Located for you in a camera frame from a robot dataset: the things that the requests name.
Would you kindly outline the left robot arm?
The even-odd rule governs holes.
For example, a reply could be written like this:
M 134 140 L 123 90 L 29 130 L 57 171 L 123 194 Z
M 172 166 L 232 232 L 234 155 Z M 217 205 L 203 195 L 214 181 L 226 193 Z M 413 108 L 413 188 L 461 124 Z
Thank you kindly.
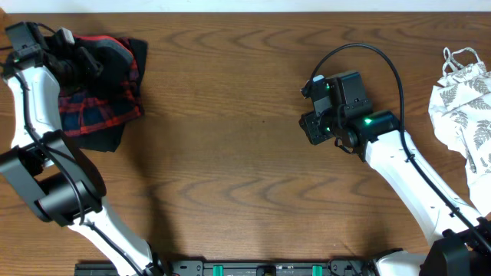
M 40 220 L 83 235 L 118 275 L 165 275 L 149 243 L 110 207 L 95 165 L 62 130 L 59 93 L 97 84 L 103 61 L 66 28 L 50 37 L 39 28 L 21 21 L 5 29 L 13 50 L 2 78 L 14 97 L 15 135 L 1 155 L 1 174 Z

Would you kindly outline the black leggings with red waistband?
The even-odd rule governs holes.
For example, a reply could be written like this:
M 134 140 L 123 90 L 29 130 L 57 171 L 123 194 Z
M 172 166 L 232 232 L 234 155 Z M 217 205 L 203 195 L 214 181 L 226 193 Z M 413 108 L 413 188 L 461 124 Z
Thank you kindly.
M 85 47 L 99 61 L 104 69 L 101 75 L 81 87 L 63 87 L 62 95 L 72 96 L 86 92 L 97 99 L 106 100 L 123 93 L 123 82 L 127 79 L 134 62 L 133 52 L 116 38 L 107 35 L 77 36 L 75 45 L 65 53 L 71 57 L 74 50 Z

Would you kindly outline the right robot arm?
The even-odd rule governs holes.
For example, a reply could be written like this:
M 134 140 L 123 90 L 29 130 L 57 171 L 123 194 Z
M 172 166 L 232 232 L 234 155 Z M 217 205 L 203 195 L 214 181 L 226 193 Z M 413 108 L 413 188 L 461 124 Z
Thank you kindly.
M 461 199 L 421 156 L 389 110 L 375 112 L 361 75 L 318 75 L 301 90 L 313 109 L 299 120 L 313 145 L 333 139 L 377 171 L 416 219 L 430 251 L 401 249 L 372 258 L 364 275 L 488 275 L 490 223 Z

